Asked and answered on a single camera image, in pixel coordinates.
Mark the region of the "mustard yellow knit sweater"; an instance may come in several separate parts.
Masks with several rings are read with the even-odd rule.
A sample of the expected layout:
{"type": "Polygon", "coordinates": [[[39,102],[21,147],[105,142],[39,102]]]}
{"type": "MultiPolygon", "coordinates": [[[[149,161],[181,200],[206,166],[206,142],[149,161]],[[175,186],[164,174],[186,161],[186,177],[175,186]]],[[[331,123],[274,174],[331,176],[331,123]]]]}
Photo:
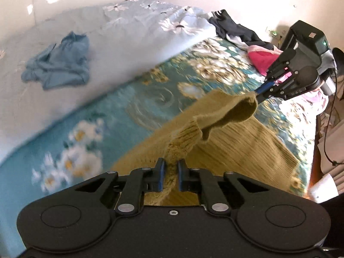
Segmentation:
{"type": "Polygon", "coordinates": [[[113,166],[120,175],[166,161],[164,189],[148,193],[145,203],[160,206],[193,206],[197,196],[180,192],[177,162],[215,175],[234,171],[280,190],[288,190],[296,157],[260,123],[254,93],[229,95],[212,90],[165,123],[113,166]]]}

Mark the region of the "pink red garment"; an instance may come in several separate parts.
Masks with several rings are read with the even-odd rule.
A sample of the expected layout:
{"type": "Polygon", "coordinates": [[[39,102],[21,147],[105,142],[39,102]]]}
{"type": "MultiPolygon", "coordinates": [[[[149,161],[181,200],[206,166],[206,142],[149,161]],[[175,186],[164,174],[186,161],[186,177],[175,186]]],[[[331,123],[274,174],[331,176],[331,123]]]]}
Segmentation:
{"type": "Polygon", "coordinates": [[[266,76],[269,67],[278,59],[282,53],[280,49],[273,46],[273,49],[266,49],[259,45],[251,45],[247,49],[247,55],[256,70],[266,76]]]}

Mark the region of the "teal floral bed sheet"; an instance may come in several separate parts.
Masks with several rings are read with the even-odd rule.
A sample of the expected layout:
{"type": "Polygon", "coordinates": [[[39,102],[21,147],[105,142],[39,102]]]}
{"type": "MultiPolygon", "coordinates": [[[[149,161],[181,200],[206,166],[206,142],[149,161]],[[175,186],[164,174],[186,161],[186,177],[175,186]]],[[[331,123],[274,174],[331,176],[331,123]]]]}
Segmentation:
{"type": "Polygon", "coordinates": [[[264,77],[247,54],[205,40],[93,101],[17,149],[1,165],[1,256],[24,251],[16,229],[28,203],[98,175],[206,93],[244,94],[264,77]]]}

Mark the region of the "dark navy garment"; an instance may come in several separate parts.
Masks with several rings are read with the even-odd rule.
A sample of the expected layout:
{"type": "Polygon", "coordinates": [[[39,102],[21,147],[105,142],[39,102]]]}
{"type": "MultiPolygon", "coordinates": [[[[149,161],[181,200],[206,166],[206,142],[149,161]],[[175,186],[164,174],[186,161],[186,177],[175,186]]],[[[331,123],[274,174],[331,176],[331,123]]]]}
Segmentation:
{"type": "Polygon", "coordinates": [[[246,28],[241,24],[236,24],[225,9],[212,12],[212,16],[208,22],[216,28],[216,34],[243,50],[247,50],[249,46],[258,45],[265,49],[274,50],[274,45],[262,41],[256,32],[246,28]]]}

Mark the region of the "blue crumpled garment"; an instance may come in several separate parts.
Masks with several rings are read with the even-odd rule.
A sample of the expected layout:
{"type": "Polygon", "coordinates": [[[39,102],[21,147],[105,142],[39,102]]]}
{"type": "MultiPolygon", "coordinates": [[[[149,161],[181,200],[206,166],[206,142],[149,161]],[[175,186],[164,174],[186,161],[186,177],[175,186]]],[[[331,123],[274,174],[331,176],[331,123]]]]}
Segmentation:
{"type": "Polygon", "coordinates": [[[52,44],[29,59],[21,80],[39,82],[43,90],[85,85],[90,78],[88,55],[88,36],[71,31],[60,44],[52,44]]]}

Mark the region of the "light blue floral quilt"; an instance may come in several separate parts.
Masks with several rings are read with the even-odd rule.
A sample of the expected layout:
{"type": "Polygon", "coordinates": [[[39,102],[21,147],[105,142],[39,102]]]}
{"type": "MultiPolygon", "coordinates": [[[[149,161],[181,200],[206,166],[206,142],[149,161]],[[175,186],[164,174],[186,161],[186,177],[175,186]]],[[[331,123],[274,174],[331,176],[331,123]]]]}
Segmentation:
{"type": "Polygon", "coordinates": [[[80,106],[214,35],[202,9],[127,0],[66,11],[1,41],[1,159],[80,106]],[[23,82],[28,61],[68,33],[89,39],[89,81],[49,91],[23,82]]]}

